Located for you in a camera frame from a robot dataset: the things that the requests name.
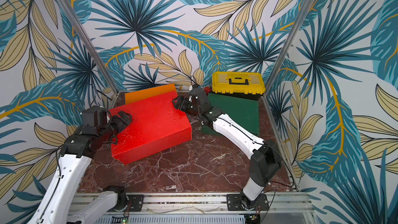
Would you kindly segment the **red shoebox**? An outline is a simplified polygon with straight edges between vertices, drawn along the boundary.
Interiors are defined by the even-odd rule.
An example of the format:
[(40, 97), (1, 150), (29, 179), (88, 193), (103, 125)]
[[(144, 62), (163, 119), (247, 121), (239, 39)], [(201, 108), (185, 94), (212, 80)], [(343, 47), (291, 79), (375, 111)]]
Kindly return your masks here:
[(187, 115), (174, 109), (176, 91), (156, 95), (138, 102), (110, 109), (132, 116), (131, 124), (117, 135), (112, 144), (112, 157), (123, 164), (146, 158), (163, 150), (190, 141), (192, 127)]

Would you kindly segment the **green shoebox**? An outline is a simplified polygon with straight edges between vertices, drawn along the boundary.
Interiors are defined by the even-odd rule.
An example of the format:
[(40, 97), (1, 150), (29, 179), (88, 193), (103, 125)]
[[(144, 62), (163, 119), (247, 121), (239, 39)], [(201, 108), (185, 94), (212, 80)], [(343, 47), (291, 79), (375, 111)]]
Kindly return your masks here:
[(227, 113), (237, 124), (260, 136), (258, 101), (215, 93), (209, 93), (208, 99), (212, 106)]

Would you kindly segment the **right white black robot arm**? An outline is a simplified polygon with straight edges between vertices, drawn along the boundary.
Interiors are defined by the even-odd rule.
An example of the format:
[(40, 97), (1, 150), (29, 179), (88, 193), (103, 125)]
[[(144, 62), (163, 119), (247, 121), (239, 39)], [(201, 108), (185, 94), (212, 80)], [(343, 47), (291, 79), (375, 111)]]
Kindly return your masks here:
[(237, 204), (242, 210), (256, 208), (264, 188), (283, 167), (277, 144), (253, 135), (225, 111), (212, 106), (205, 90), (198, 84), (191, 87), (189, 97), (180, 95), (172, 100), (172, 104), (176, 110), (197, 116), (202, 125), (222, 134), (250, 159), (249, 180), (241, 190)]

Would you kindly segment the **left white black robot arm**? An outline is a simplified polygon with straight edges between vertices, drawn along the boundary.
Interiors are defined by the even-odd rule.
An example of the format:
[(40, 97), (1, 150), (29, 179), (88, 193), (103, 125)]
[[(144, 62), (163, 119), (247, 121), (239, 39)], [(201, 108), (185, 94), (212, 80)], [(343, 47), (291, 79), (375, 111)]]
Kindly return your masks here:
[(57, 168), (30, 224), (94, 224), (107, 211), (124, 212), (130, 202), (125, 188), (108, 186), (82, 210), (69, 215), (74, 195), (97, 150), (105, 143), (117, 144), (117, 135), (132, 122), (123, 111), (115, 115), (99, 106), (81, 112), (83, 120), (56, 156)]

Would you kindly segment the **orange shoebox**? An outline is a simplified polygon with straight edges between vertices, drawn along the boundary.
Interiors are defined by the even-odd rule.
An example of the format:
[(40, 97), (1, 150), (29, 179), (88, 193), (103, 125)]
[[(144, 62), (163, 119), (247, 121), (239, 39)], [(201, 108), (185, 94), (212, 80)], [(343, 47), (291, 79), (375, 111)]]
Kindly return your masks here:
[(167, 84), (140, 91), (128, 92), (124, 94), (125, 104), (128, 105), (168, 92), (176, 92), (176, 87), (174, 84)]

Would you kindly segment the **yellow black toolbox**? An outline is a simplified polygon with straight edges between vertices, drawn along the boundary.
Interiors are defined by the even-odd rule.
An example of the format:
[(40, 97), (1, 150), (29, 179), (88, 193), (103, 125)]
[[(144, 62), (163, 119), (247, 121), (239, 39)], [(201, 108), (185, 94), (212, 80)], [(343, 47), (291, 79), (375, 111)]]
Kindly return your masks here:
[(263, 78), (252, 72), (214, 72), (213, 93), (258, 100), (265, 93)]

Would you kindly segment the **red handled pliers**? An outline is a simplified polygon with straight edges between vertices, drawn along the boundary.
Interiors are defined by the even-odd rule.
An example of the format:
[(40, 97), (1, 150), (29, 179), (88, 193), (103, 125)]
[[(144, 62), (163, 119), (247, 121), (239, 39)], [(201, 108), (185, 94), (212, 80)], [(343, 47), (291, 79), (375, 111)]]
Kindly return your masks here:
[(206, 95), (212, 92), (212, 89), (210, 87), (204, 87), (203, 90), (205, 91)]

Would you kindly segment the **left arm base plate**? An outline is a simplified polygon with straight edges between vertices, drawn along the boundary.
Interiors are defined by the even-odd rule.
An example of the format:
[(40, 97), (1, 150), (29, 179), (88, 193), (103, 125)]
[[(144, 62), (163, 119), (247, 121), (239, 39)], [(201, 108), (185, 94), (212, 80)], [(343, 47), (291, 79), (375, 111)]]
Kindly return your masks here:
[(117, 197), (117, 204), (109, 212), (140, 212), (144, 195), (122, 195)]

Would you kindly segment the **aluminium front rail frame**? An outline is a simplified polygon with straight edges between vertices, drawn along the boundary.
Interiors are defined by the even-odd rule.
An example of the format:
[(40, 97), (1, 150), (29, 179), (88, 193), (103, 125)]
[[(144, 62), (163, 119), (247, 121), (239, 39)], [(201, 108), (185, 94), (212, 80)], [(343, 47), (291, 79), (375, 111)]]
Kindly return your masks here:
[(265, 193), (269, 210), (229, 211), (227, 194), (234, 192), (139, 192), (140, 212), (106, 212), (97, 224), (318, 224), (307, 193)]

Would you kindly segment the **left aluminium corner post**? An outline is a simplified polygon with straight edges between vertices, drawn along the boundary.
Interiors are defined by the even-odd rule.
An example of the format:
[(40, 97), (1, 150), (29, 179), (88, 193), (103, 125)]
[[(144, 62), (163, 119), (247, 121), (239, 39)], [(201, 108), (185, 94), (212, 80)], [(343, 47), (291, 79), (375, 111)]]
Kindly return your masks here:
[(81, 21), (78, 19), (78, 16), (76, 15), (76, 12), (74, 11), (73, 7), (68, 2), (68, 0), (56, 0), (56, 1), (59, 3), (61, 9), (64, 11), (65, 15), (69, 19), (72, 27), (76, 31), (76, 34), (80, 37), (81, 42), (85, 45), (88, 53), (90, 54), (91, 58), (97, 65), (98, 70), (103, 74), (104, 79), (107, 82), (108, 86), (111, 88), (114, 94), (118, 94), (119, 93), (118, 87), (116, 86), (114, 80), (111, 78), (108, 71), (106, 70), (106, 67), (102, 59), (100, 58), (91, 39), (89, 38), (89, 35), (85, 31)]

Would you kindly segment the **aluminium corner post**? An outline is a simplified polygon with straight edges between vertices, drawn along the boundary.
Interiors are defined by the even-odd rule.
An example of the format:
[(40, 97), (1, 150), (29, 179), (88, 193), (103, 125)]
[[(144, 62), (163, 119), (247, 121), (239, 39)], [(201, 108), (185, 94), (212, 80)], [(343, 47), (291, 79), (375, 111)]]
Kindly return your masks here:
[(312, 3), (315, 0), (304, 0), (303, 2), (303, 6), (302, 8), (298, 11), (296, 19), (292, 25), (292, 28), (289, 32), (289, 35), (286, 38), (286, 41), (274, 63), (273, 69), (267, 79), (266, 85), (265, 85), (265, 89), (266, 89), (266, 93), (265, 95), (268, 95), (271, 92), (271, 88), (272, 88), (272, 84), (274, 82), (274, 80), (276, 79), (278, 72), (283, 64), (283, 61), (288, 53), (288, 50), (296, 36), (296, 34), (299, 32), (300, 27), (302, 26), (308, 12), (310, 11), (311, 7), (312, 7)]
[(111, 88), (114, 94), (118, 94), (119, 93), (118, 87), (116, 86), (114, 80), (111, 78), (108, 71), (106, 70), (106, 67), (102, 59), (100, 58), (91, 39), (89, 38), (89, 35), (85, 31), (81, 21), (78, 19), (78, 16), (76, 15), (76, 12), (74, 11), (73, 7), (68, 2), (68, 0), (56, 0), (56, 1), (59, 3), (61, 9), (64, 11), (65, 15), (69, 19), (72, 27), (76, 31), (76, 34), (80, 37), (81, 42), (85, 45), (88, 53), (90, 54), (91, 58), (97, 65), (98, 70), (103, 74), (104, 79), (107, 82), (108, 86)]

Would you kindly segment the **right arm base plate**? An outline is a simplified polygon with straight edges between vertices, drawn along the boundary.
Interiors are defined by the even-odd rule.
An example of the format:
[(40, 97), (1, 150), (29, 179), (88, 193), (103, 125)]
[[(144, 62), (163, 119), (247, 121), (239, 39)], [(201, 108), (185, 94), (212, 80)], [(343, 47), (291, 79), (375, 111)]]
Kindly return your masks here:
[(243, 193), (227, 194), (229, 211), (264, 211), (269, 210), (269, 201), (265, 194), (260, 194), (255, 200), (248, 199)]

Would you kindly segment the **right aluminium corner post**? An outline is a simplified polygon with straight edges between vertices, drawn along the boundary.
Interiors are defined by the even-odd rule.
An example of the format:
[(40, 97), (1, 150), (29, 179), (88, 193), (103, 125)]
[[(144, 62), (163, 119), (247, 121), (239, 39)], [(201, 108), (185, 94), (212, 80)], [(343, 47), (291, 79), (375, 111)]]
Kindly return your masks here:
[(299, 32), (300, 27), (302, 26), (308, 12), (310, 11), (311, 7), (312, 7), (312, 3), (315, 0), (304, 0), (303, 2), (303, 6), (302, 8), (298, 11), (296, 19), (292, 25), (292, 28), (289, 32), (289, 35), (286, 38), (286, 41), (274, 63), (273, 69), (267, 79), (266, 85), (265, 85), (265, 89), (266, 89), (266, 93), (265, 95), (268, 95), (271, 92), (271, 88), (272, 88), (272, 84), (274, 82), (274, 80), (276, 79), (278, 72), (283, 64), (283, 61), (288, 53), (288, 50), (296, 36), (296, 34)]

